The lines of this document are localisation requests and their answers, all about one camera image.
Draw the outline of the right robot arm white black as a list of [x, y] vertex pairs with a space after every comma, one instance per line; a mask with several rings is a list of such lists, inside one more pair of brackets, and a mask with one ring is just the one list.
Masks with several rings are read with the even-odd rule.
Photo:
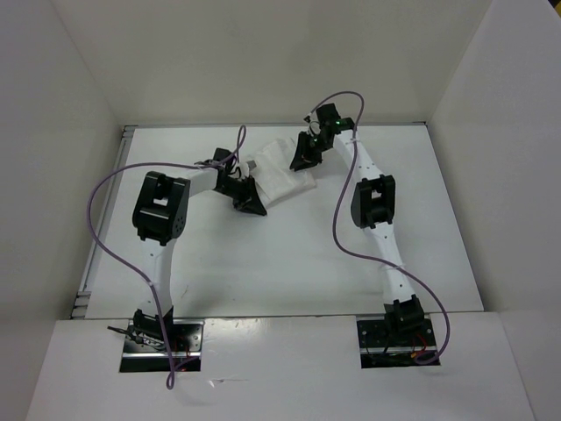
[[323, 153], [330, 149], [344, 160], [349, 170], [344, 187], [353, 186], [352, 222], [378, 247], [376, 261], [387, 268], [384, 333], [391, 343], [405, 344], [422, 328], [424, 311], [402, 268], [394, 235], [395, 179], [376, 166], [359, 141], [355, 122], [341, 117], [334, 103], [318, 105], [312, 112], [318, 127], [299, 133], [289, 168], [295, 172], [313, 168], [323, 162]]

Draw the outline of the white pleated skirt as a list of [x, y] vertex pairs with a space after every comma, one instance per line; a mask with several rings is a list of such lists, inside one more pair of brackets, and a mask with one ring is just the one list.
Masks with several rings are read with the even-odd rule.
[[256, 161], [259, 169], [256, 174], [247, 175], [242, 167], [241, 171], [243, 176], [253, 177], [259, 198], [267, 210], [316, 187], [316, 180], [308, 170], [294, 172], [289, 168], [295, 149], [293, 139], [276, 139], [241, 160], [240, 167], [244, 161]]

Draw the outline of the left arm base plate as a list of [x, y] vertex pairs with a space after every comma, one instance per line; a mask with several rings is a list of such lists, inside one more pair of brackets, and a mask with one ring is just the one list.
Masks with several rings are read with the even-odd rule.
[[[204, 321], [175, 319], [170, 346], [175, 368], [180, 372], [199, 372], [202, 365]], [[127, 335], [119, 367], [120, 373], [167, 373], [167, 349], [160, 339]]]

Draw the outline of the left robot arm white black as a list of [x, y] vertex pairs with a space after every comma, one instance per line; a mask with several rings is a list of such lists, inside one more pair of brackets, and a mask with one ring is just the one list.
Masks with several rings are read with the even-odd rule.
[[218, 148], [201, 170], [189, 170], [183, 177], [161, 172], [146, 174], [132, 214], [144, 253], [141, 272], [150, 296], [135, 311], [134, 332], [154, 350], [165, 350], [174, 342], [174, 305], [171, 297], [171, 269], [174, 247], [187, 223], [192, 196], [216, 191], [232, 200], [233, 208], [247, 214], [266, 215], [254, 178], [235, 176], [234, 156]]

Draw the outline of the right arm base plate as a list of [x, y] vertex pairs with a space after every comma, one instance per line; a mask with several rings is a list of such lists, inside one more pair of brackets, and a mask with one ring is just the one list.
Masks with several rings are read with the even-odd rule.
[[435, 357], [437, 342], [430, 318], [412, 332], [391, 333], [381, 315], [356, 317], [360, 364], [362, 369], [439, 366]]

